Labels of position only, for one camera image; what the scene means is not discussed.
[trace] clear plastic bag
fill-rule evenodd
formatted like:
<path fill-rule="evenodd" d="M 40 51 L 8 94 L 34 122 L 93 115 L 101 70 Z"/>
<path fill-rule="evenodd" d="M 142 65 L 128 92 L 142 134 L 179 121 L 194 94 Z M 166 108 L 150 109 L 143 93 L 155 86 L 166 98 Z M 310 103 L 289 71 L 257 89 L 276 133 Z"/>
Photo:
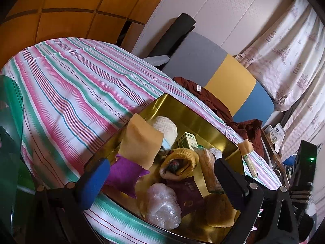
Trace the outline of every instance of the clear plastic bag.
<path fill-rule="evenodd" d="M 216 160 L 222 158 L 222 151 L 216 148 L 210 148 L 209 151 L 215 156 Z"/>
<path fill-rule="evenodd" d="M 181 208 L 173 189 L 155 183 L 147 190 L 146 220 L 164 229 L 174 229 L 181 223 Z"/>

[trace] screw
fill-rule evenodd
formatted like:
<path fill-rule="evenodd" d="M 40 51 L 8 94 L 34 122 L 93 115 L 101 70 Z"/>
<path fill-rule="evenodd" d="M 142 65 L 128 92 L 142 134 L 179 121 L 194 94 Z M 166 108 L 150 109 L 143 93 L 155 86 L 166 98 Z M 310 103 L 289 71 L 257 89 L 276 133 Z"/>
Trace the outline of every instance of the screw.
<path fill-rule="evenodd" d="M 251 187 L 252 189 L 256 190 L 256 189 L 257 189 L 257 184 L 254 183 L 254 182 L 251 182 L 251 183 L 249 184 L 249 187 Z"/>
<path fill-rule="evenodd" d="M 65 185 L 68 189 L 72 189 L 76 186 L 75 182 L 68 182 L 66 185 Z"/>
<path fill-rule="evenodd" d="M 287 188 L 285 188 L 284 186 L 281 186 L 281 187 L 280 187 L 280 190 L 281 190 L 282 192 L 284 192 L 284 193 L 287 192 Z"/>
<path fill-rule="evenodd" d="M 43 185 L 39 185 L 38 187 L 37 187 L 37 191 L 38 192 L 41 192 L 41 191 L 43 191 L 44 190 L 44 186 Z"/>

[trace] purple cloth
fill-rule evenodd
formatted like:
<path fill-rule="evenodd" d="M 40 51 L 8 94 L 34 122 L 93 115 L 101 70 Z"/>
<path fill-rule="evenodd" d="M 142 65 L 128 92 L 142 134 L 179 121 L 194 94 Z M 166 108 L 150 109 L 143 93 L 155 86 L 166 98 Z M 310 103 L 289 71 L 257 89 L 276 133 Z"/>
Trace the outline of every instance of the purple cloth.
<path fill-rule="evenodd" d="M 136 198 L 134 187 L 138 178 L 149 174 L 150 171 L 119 154 L 116 159 L 116 162 L 110 167 L 111 170 L 104 184 Z"/>
<path fill-rule="evenodd" d="M 204 199 L 194 181 L 194 177 L 188 177 L 178 182 L 167 180 L 166 183 L 176 194 L 177 203 L 182 210 L 182 217 L 204 208 Z"/>

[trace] yellow sponge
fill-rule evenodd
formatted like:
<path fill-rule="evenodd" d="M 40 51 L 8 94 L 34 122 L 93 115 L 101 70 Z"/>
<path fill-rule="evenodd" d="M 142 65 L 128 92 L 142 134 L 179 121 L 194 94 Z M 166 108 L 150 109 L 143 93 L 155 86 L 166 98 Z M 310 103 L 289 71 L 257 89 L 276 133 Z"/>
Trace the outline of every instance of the yellow sponge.
<path fill-rule="evenodd" d="M 209 194 L 206 204 L 206 220 L 211 227 L 232 227 L 236 210 L 232 207 L 227 195 Z"/>
<path fill-rule="evenodd" d="M 248 139 L 245 139 L 243 142 L 238 143 L 237 146 L 242 156 L 246 156 L 254 150 L 253 143 L 249 142 Z"/>
<path fill-rule="evenodd" d="M 134 114 L 126 126 L 119 154 L 148 170 L 161 148 L 164 134 Z"/>

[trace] striped bedsheet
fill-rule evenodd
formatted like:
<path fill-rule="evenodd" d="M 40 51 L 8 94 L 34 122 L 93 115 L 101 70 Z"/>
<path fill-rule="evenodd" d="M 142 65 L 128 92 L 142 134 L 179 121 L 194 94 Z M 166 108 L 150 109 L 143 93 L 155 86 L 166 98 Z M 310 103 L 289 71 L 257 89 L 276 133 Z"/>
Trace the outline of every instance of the striped bedsheet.
<path fill-rule="evenodd" d="M 169 93 L 235 143 L 242 139 L 191 93 L 163 72 L 116 45 L 80 38 L 47 40 L 12 57 L 2 74 L 23 96 L 22 156 L 48 188 L 77 181 L 98 148 L 132 115 Z M 281 184 L 255 152 L 258 181 Z M 250 174 L 244 163 L 246 174 Z M 116 243 L 173 243 L 100 194 L 85 211 L 92 226 Z"/>

